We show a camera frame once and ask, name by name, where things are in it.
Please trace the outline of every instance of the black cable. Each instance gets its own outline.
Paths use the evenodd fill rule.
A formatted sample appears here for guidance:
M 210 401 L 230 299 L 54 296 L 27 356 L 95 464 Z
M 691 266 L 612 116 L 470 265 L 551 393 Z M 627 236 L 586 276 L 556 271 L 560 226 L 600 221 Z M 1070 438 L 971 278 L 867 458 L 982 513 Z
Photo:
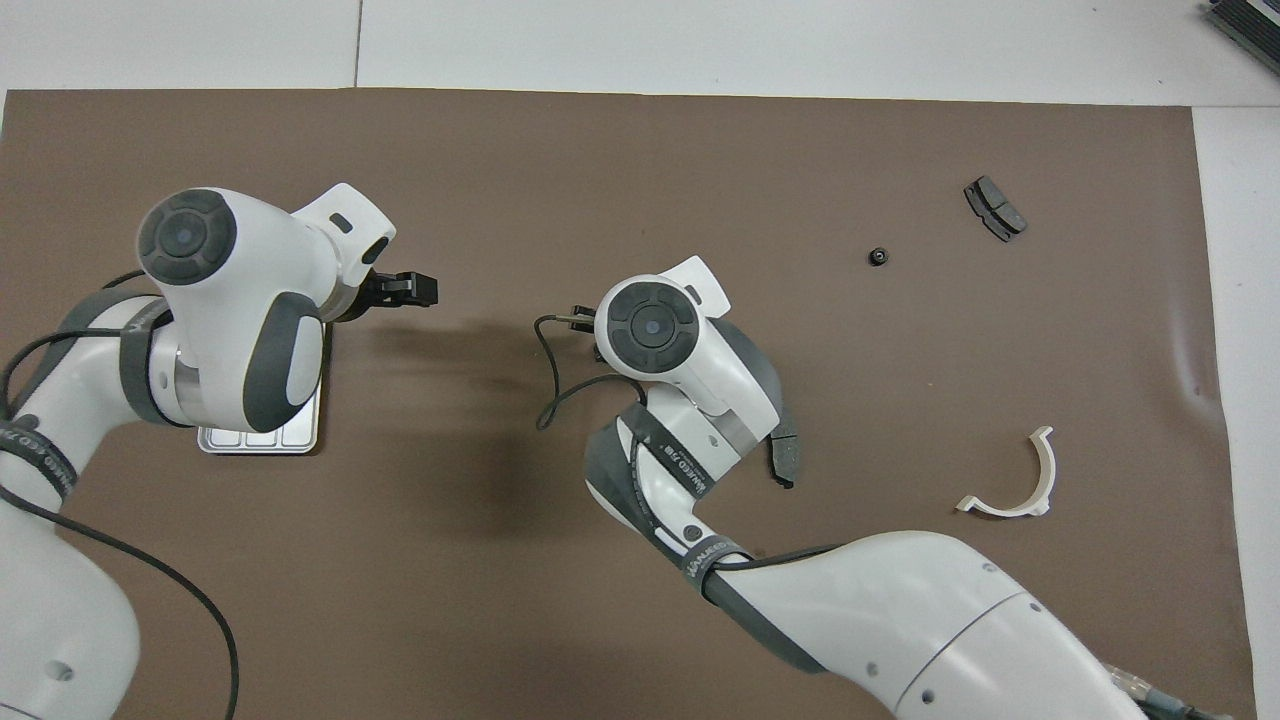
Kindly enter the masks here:
M 133 557 L 136 557 L 136 559 L 146 562 L 147 565 L 155 568 L 156 570 L 160 570 L 161 573 L 164 573 L 165 575 L 168 575 L 169 579 L 172 579 L 173 582 L 178 583 L 179 585 L 183 587 L 183 589 L 186 589 L 192 596 L 195 596 L 195 598 L 198 600 L 200 603 L 205 606 L 205 610 L 207 610 L 209 614 L 212 615 L 214 621 L 218 623 L 218 628 L 223 632 L 223 638 L 227 641 L 227 655 L 228 655 L 228 657 L 230 660 L 230 669 L 232 669 L 232 688 L 230 688 L 230 697 L 227 701 L 227 715 L 224 716 L 224 719 L 225 720 L 232 720 L 232 717 L 236 715 L 236 701 L 239 697 L 239 653 L 236 651 L 236 637 L 232 634 L 232 626 L 230 626 L 230 624 L 227 623 L 227 618 L 223 616 L 223 614 L 221 614 L 220 610 L 218 610 L 218 606 L 214 605 L 214 601 L 210 600 L 209 596 L 204 593 L 204 591 L 201 591 L 198 587 L 196 587 L 196 583 L 192 583 L 191 580 L 188 580 L 182 573 L 174 570 L 173 568 L 170 568 L 169 565 L 166 565 L 159 557 L 155 557 L 155 556 L 152 556 L 152 555 L 147 553 L 146 551 L 142 551 L 142 550 L 140 550 L 137 547 L 133 547 L 132 544 L 129 544 L 129 543 L 127 543 L 124 541 L 115 539 L 115 538 L 113 538 L 111 536 L 109 536 L 106 533 L 102 533 L 100 530 L 95 530 L 93 528 L 90 528 L 88 525 L 83 525 L 81 523 L 77 523 L 76 520 L 72 520 L 70 518 L 65 518 L 63 515 L 59 515 L 58 512 L 52 512 L 50 510 L 45 510 L 44 507 L 41 507 L 38 505 L 28 502 L 28 501 L 23 500 L 22 497 L 18 497 L 13 492 L 10 492 L 9 488 L 4 487 L 3 484 L 0 484 L 0 500 L 4 500 L 9 505 L 13 505 L 18 510 L 24 510 L 24 511 L 31 512 L 32 515 L 35 515 L 37 518 L 44 518 L 45 520 L 49 520 L 50 523 L 55 523 L 58 525 L 61 525 L 63 528 L 67 528 L 68 530 L 72 530 L 74 533 L 79 533 L 82 536 L 84 536 L 84 537 L 87 537 L 90 539 L 95 539 L 95 541 L 97 541 L 97 542 L 100 542 L 100 543 L 102 543 L 102 544 L 105 544 L 108 547 L 113 547 L 115 550 L 119 550 L 120 552 L 123 552 L 125 555 L 132 555 Z
M 12 420 L 13 409 L 9 407 L 9 379 L 13 377 L 13 372 L 22 365 L 22 361 L 27 359 L 32 352 L 40 350 L 41 346 L 58 342 L 61 340 L 70 340 L 78 337 L 120 337 L 119 329 L 108 328 L 88 328 L 82 331 L 59 331 L 56 333 L 49 333 L 45 337 L 33 340 L 23 346 L 9 363 L 0 372 L 0 420 Z
M 639 398 L 640 405 L 646 405 L 649 402 L 649 395 L 644 391 L 644 386 L 641 386 L 635 378 L 628 378 L 628 377 L 621 375 L 618 373 L 609 373 L 609 374 L 605 374 L 605 375 L 596 375 L 596 377 L 594 377 L 594 378 L 591 378 L 589 380 L 581 382 L 581 383 L 579 383 L 579 384 L 568 388 L 564 392 L 561 392 L 561 389 L 559 389 L 559 387 L 561 387 L 561 384 L 559 384 L 559 366 L 556 363 L 556 354 L 552 352 L 552 346 L 550 346 L 550 343 L 547 342 L 547 336 L 543 334 L 543 323 L 549 323 L 552 320 L 557 320 L 557 322 L 562 322 L 562 323 L 571 322 L 571 320 L 568 320 L 568 319 L 566 319 L 566 318 L 563 318 L 561 315 L 543 315 L 541 318 L 538 318 L 536 320 L 534 320 L 534 334 L 538 336 L 538 343 L 543 346 L 543 352 L 547 355 L 547 363 L 552 368 L 552 388 L 553 388 L 552 389 L 553 397 L 552 397 L 550 402 L 548 402 L 547 406 L 543 407 L 543 411 L 538 414 L 538 420 L 534 423 L 534 427 L 536 427 L 539 430 L 545 430 L 547 428 L 552 427 L 552 423 L 556 420 L 556 413 L 559 410 L 559 406 L 566 400 L 568 400 L 570 397 L 573 397 L 579 392 L 581 392 L 581 391 L 584 391 L 584 389 L 586 389 L 586 388 L 589 388 L 589 387 L 591 387 L 591 386 L 594 386 L 596 383 L 603 383 L 603 382 L 623 382 L 623 383 L 627 383 L 628 386 L 631 386 L 631 389 L 636 391 L 636 397 Z M 572 322 L 581 322 L 581 319 L 575 319 Z
M 111 282 L 104 284 L 102 290 L 110 290 L 110 288 L 113 288 L 113 287 L 115 287 L 115 286 L 118 286 L 120 283 L 132 281 L 133 278 L 138 278 L 138 277 L 142 277 L 142 275 L 143 275 L 142 270 L 129 270 L 128 273 L 124 273 L 123 275 L 120 275 L 120 277 L 113 279 Z
M 63 341 L 63 340 L 72 340 L 72 338 L 81 338 L 81 337 L 120 337 L 120 331 L 119 329 L 110 329 L 110 328 L 87 328 L 87 329 L 79 329 L 79 331 L 59 331 L 59 332 L 55 332 L 55 333 L 46 334 L 46 336 L 44 336 L 41 338 L 33 340 L 33 341 L 28 342 L 27 345 L 24 345 L 22 347 L 22 350 L 19 350 L 9 360 L 9 363 L 5 364 L 4 370 L 0 372 L 0 420 L 10 420 L 12 419 L 10 418 L 12 409 L 9 407 L 9 380 L 13 377 L 14 370 L 17 370 L 19 365 L 22 365 L 22 361 L 26 360 L 27 357 L 29 357 L 32 352 L 35 352 L 36 350 L 38 350 L 40 347 L 42 347 L 45 345 L 59 342 L 59 341 Z M 65 518 L 63 515 L 59 515 L 58 512 L 52 512 L 50 510 L 45 510 L 44 507 L 41 507 L 38 505 L 28 502 L 27 500 L 24 500 L 22 497 L 18 497 L 13 492 L 10 492 L 9 488 L 4 487 L 4 484 L 0 484 L 0 500 L 4 500 L 9 505 L 13 505 L 18 510 L 23 510 L 26 512 L 29 512 L 29 514 L 37 516 L 37 518 L 44 518 L 45 520 L 49 520 L 50 523 L 54 523 L 56 525 L 61 525 L 63 528 L 67 528 L 68 530 L 72 530 L 74 533 L 79 533 L 82 536 L 84 536 L 84 537 L 87 537 L 90 539 L 95 539 L 95 541 L 97 541 L 97 542 L 100 542 L 100 543 L 102 543 L 102 544 L 105 544 L 108 547 L 113 547 L 115 550 L 119 550 L 120 552 L 123 552 L 125 555 L 132 555 L 133 557 L 136 557 L 136 559 L 146 562 L 147 565 L 151 565 L 156 570 L 160 570 L 161 573 L 164 573 L 165 575 L 168 575 L 169 579 L 172 579 L 173 582 L 175 582 L 179 585 L 182 585 L 183 589 L 186 589 L 196 600 L 198 600 L 200 603 L 205 606 L 205 610 L 207 610 L 209 614 L 214 618 L 214 621 L 218 623 L 218 628 L 221 629 L 221 632 L 223 632 L 223 639 L 227 641 L 227 655 L 228 655 L 228 657 L 230 660 L 230 676 L 232 676 L 232 680 L 230 680 L 230 697 L 227 701 L 227 715 L 224 716 L 224 719 L 225 720 L 232 720 L 232 717 L 236 715 L 236 701 L 239 697 L 239 653 L 236 651 L 236 637 L 232 634 L 232 628 L 227 623 L 227 618 L 223 616 L 223 614 L 221 614 L 220 610 L 218 610 L 218 606 L 214 605 L 214 601 L 210 600 L 209 596 L 204 593 L 204 591 L 201 591 L 198 587 L 196 587 L 196 583 L 192 583 L 191 580 L 188 580 L 186 577 L 183 577 L 182 573 L 174 570 L 173 568 L 170 568 L 169 565 L 166 565 L 160 559 L 157 559 L 157 557 L 155 557 L 155 556 L 152 556 L 152 555 L 150 555 L 150 553 L 147 553 L 147 552 L 145 552 L 145 551 L 142 551 L 142 550 L 140 550 L 137 547 L 133 547 L 132 544 L 129 544 L 127 542 L 115 539 L 115 538 L 113 538 L 111 536 L 109 536 L 106 533 L 102 533 L 100 530 L 95 530 L 93 528 L 90 528 L 88 525 L 77 523 L 76 520 L 72 520 L 70 518 Z

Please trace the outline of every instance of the circular control pad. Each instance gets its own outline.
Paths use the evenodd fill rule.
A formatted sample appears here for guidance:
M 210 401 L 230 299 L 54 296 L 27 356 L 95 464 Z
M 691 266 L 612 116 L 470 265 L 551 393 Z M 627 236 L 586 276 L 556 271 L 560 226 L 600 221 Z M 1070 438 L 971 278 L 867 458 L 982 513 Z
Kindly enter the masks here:
M 236 246 L 236 214 L 212 190 L 184 190 L 147 213 L 138 259 L 155 279 L 191 284 L 218 272 Z
M 613 352 L 641 373 L 666 373 L 689 359 L 698 343 L 698 311 L 678 290 L 655 282 L 631 283 L 609 302 Z

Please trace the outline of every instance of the white tile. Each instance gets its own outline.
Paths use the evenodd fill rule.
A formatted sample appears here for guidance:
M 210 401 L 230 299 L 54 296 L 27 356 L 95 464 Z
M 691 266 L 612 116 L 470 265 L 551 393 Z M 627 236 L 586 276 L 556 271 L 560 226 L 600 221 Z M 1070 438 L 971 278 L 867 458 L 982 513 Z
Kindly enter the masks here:
M 365 0 L 361 86 L 1280 105 L 1194 0 Z
M 1193 115 L 1258 717 L 1280 717 L 1280 108 Z
M 15 88 L 343 87 L 360 0 L 0 0 L 0 108 Z

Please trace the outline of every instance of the screw hole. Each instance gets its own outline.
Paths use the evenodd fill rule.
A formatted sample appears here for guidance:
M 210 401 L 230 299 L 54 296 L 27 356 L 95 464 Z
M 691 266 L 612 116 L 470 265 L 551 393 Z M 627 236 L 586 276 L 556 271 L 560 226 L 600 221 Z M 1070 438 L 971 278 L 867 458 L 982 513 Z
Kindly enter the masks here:
M 65 683 L 76 676 L 76 671 L 72 670 L 70 665 L 67 665 L 65 662 L 50 660 L 45 664 L 45 675 L 49 675 L 50 679 L 58 680 L 59 683 Z

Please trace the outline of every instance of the white curved bracket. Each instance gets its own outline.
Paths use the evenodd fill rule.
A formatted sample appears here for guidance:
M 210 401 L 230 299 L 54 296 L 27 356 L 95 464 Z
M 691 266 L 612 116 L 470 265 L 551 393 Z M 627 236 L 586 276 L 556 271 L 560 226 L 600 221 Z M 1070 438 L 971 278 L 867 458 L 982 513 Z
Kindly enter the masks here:
M 1019 515 L 1039 516 L 1048 512 L 1048 493 L 1053 492 L 1053 480 L 1057 478 L 1057 460 L 1053 457 L 1053 448 L 1048 446 L 1048 434 L 1051 432 L 1053 432 L 1053 428 L 1044 425 L 1027 438 L 1036 446 L 1036 454 L 1041 459 L 1041 479 L 1036 486 L 1036 492 L 1032 493 L 1027 502 L 1023 502 L 1018 507 L 1001 510 L 969 495 L 956 505 L 956 510 L 982 510 L 997 518 L 1018 518 Z

